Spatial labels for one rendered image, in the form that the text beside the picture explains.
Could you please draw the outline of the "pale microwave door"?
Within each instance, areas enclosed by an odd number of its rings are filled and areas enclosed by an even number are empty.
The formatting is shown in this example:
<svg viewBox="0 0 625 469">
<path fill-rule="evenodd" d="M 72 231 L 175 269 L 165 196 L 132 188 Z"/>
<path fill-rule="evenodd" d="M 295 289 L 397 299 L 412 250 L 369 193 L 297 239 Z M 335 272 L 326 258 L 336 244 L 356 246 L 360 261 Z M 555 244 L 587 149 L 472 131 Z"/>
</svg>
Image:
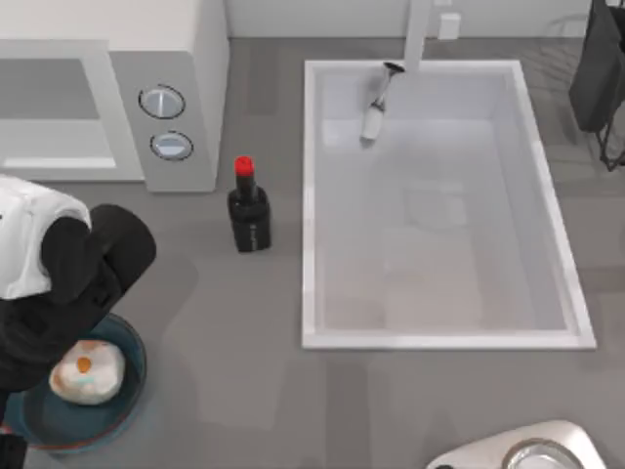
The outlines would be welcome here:
<svg viewBox="0 0 625 469">
<path fill-rule="evenodd" d="M 0 173 L 143 179 L 105 41 L 0 39 Z"/>
</svg>

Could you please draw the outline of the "black frame stand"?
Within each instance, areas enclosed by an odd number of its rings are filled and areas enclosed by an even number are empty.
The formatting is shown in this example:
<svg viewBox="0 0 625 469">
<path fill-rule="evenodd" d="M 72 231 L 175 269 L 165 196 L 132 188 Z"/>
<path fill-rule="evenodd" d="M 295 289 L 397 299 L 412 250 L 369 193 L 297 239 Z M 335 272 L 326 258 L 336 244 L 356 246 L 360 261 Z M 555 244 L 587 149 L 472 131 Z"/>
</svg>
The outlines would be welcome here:
<svg viewBox="0 0 625 469">
<path fill-rule="evenodd" d="M 593 134 L 608 171 L 625 167 L 625 148 L 608 154 L 618 110 L 625 104 L 625 0 L 592 0 L 581 55 L 569 92 L 580 131 Z"/>
</svg>

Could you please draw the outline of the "black block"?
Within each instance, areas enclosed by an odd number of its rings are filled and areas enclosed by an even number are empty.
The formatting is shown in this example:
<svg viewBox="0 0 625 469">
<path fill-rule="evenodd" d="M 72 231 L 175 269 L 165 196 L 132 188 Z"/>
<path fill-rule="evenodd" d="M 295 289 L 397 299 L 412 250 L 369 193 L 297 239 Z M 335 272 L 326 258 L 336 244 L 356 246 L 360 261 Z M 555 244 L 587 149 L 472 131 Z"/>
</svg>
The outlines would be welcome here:
<svg viewBox="0 0 625 469">
<path fill-rule="evenodd" d="M 27 448 L 23 437 L 0 433 L 0 469 L 23 469 Z"/>
</svg>

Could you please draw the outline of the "white rounded lump orange spot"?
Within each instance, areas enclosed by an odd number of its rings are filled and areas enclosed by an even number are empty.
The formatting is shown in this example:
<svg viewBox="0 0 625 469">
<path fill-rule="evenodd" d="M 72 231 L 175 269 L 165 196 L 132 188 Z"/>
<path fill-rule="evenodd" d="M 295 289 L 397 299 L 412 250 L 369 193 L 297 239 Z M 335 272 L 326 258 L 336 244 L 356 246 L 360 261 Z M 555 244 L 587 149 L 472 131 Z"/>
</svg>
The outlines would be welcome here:
<svg viewBox="0 0 625 469">
<path fill-rule="evenodd" d="M 77 405 L 102 405 L 123 384 L 126 361 L 121 350 L 103 340 L 79 340 L 55 365 L 49 385 L 62 400 Z"/>
</svg>

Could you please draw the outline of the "round metal dish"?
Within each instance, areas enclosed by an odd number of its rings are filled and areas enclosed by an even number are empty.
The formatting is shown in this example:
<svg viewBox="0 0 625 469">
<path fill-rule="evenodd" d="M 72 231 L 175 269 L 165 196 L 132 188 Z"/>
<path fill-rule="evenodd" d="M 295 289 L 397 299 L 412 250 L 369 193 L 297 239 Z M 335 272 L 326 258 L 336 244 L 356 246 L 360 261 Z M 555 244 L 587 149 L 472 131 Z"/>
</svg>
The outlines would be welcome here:
<svg viewBox="0 0 625 469">
<path fill-rule="evenodd" d="M 500 469 L 585 469 L 568 448 L 553 440 L 521 440 L 503 456 Z"/>
</svg>

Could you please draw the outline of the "small round microwave knob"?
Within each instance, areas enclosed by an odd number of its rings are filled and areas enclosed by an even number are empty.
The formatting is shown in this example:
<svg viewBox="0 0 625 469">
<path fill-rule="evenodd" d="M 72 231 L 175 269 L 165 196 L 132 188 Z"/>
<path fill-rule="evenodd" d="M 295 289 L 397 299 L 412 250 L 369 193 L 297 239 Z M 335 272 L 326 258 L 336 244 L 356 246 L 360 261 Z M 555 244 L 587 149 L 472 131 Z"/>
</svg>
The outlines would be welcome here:
<svg viewBox="0 0 625 469">
<path fill-rule="evenodd" d="M 191 139 L 183 133 L 170 131 L 150 139 L 150 149 L 159 158 L 167 161 L 182 161 L 193 153 Z"/>
</svg>

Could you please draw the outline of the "dark blue bowl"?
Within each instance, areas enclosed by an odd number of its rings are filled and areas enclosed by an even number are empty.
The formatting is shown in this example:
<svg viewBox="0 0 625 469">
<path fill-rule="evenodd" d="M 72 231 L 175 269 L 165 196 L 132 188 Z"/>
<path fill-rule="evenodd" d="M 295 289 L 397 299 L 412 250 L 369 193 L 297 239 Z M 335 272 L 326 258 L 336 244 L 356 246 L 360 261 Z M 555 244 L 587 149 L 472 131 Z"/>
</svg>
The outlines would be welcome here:
<svg viewBox="0 0 625 469">
<path fill-rule="evenodd" d="M 64 401 L 47 381 L 7 401 L 3 430 L 48 452 L 76 453 L 110 442 L 130 424 L 147 377 L 146 346 L 125 319 L 109 314 L 87 335 L 117 346 L 125 359 L 125 372 L 116 396 L 101 405 Z"/>
</svg>

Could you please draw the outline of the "black bottle with red cap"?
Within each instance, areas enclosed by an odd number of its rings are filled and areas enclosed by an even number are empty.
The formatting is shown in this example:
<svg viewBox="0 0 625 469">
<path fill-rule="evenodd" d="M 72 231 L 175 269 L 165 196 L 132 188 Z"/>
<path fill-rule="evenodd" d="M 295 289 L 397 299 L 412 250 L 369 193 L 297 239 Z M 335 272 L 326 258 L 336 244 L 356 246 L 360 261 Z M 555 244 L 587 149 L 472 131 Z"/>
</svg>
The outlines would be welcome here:
<svg viewBox="0 0 625 469">
<path fill-rule="evenodd" d="M 234 243 L 239 253 L 271 247 L 271 205 L 266 191 L 257 183 L 251 156 L 234 160 L 235 188 L 228 194 L 227 207 Z"/>
</svg>

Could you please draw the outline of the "white sink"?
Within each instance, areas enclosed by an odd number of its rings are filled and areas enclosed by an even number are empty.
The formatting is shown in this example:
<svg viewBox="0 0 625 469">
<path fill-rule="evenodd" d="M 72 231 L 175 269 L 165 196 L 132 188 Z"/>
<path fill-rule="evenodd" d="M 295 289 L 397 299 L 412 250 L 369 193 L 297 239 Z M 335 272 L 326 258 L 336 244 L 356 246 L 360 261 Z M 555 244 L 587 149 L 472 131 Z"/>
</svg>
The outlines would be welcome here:
<svg viewBox="0 0 625 469">
<path fill-rule="evenodd" d="M 308 61 L 301 343 L 593 350 L 521 64 Z"/>
</svg>

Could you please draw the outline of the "white wall socket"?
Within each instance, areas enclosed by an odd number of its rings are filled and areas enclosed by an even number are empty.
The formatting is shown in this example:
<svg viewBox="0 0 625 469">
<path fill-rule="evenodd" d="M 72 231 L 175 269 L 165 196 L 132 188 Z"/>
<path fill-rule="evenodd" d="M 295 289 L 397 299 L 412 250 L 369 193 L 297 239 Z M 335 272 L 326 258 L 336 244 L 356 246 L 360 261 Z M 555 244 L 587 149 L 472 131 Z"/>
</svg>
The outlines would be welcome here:
<svg viewBox="0 0 625 469">
<path fill-rule="evenodd" d="M 456 40 L 460 36 L 462 17 L 459 13 L 442 13 L 439 16 L 437 39 Z"/>
</svg>

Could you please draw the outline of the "large round microwave knob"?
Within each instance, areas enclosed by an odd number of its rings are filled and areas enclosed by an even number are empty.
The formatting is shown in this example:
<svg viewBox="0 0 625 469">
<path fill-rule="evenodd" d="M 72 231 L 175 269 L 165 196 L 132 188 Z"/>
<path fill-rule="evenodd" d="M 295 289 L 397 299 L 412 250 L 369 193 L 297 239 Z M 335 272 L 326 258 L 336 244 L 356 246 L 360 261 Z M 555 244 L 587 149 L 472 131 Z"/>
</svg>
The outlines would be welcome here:
<svg viewBox="0 0 625 469">
<path fill-rule="evenodd" d="M 138 102 L 143 112 L 160 120 L 177 118 L 186 108 L 184 96 L 175 88 L 164 84 L 142 90 Z"/>
</svg>

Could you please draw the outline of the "pale microwave oven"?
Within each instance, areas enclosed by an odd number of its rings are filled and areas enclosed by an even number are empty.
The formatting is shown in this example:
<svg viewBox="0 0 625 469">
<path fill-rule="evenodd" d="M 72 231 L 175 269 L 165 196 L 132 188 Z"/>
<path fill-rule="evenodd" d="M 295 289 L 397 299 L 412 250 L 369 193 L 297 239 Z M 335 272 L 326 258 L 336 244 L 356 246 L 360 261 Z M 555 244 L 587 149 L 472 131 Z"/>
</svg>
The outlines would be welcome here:
<svg viewBox="0 0 625 469">
<path fill-rule="evenodd" d="M 205 46 L 126 45 L 104 40 L 120 89 L 144 177 L 150 192 L 211 192 L 216 186 L 220 140 L 228 85 L 229 48 Z M 178 90 L 184 112 L 174 119 L 155 119 L 139 106 L 142 90 L 158 84 Z M 188 136 L 193 153 L 182 161 L 167 161 L 150 149 L 150 139 L 176 131 Z"/>
</svg>

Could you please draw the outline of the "tall white tap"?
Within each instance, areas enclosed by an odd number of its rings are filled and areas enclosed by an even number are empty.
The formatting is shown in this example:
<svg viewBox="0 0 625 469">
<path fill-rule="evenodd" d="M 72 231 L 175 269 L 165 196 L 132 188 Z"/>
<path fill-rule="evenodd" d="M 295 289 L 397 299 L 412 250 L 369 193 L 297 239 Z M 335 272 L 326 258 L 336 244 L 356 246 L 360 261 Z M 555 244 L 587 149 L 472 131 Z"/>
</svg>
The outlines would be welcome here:
<svg viewBox="0 0 625 469">
<path fill-rule="evenodd" d="M 419 73 L 433 3 L 434 0 L 409 0 L 403 64 L 383 62 L 381 82 L 363 116 L 359 140 L 364 148 L 371 148 L 380 136 L 393 79 L 403 74 L 415 78 Z"/>
</svg>

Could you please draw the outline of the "silver grey appliance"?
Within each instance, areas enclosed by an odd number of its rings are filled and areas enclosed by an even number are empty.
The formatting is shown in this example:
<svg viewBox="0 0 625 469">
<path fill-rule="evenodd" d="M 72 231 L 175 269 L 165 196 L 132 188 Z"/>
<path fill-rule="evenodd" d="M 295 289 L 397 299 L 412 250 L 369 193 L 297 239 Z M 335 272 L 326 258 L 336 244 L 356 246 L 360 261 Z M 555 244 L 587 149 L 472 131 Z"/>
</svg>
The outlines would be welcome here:
<svg viewBox="0 0 625 469">
<path fill-rule="evenodd" d="M 550 420 L 498 433 L 450 450 L 425 469 L 500 469 L 503 456 L 521 440 L 541 438 L 570 449 L 585 469 L 608 469 L 589 434 L 566 420 Z"/>
</svg>

